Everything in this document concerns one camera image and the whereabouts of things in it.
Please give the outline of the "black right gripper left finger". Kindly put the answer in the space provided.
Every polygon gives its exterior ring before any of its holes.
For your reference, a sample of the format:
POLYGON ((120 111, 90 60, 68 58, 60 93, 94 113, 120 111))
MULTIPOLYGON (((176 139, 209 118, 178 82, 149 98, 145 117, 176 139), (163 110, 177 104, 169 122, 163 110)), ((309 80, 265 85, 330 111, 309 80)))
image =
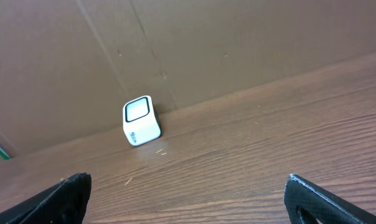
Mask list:
POLYGON ((91 189, 91 175, 77 173, 1 212, 0 223, 82 224, 91 189))

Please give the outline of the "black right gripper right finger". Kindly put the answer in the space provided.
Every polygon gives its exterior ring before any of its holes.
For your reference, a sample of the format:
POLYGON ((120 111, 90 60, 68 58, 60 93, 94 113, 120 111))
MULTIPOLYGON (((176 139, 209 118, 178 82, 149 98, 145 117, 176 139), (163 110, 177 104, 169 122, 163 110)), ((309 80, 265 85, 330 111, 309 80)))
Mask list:
POLYGON ((296 174, 289 175, 283 199, 291 223, 376 223, 375 215, 296 174))

